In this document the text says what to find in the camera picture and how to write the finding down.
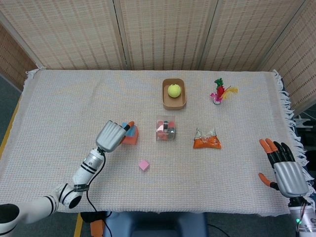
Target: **gray floor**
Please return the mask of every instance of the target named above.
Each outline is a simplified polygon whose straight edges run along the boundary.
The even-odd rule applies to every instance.
[[[20,93],[0,78],[0,141],[2,141]],[[56,213],[31,225],[20,224],[16,227],[17,237],[71,237],[74,235],[77,215]],[[230,237],[291,237],[295,227],[289,215],[278,217],[259,217],[257,215],[210,213],[208,222],[230,235]],[[210,237],[224,237],[219,230],[210,227]],[[89,225],[84,223],[82,237],[89,237]]]

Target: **chip bag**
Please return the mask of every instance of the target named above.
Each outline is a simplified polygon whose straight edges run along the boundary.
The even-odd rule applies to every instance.
[[[215,148],[222,149],[222,145],[216,136],[215,129],[210,130],[208,133],[203,134],[197,127],[197,132],[194,137],[194,149],[198,148]]]

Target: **tennis ball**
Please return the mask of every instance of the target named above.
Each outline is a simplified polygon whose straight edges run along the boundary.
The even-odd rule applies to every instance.
[[[181,87],[178,84],[172,84],[168,87],[168,95],[177,98],[181,94]]]

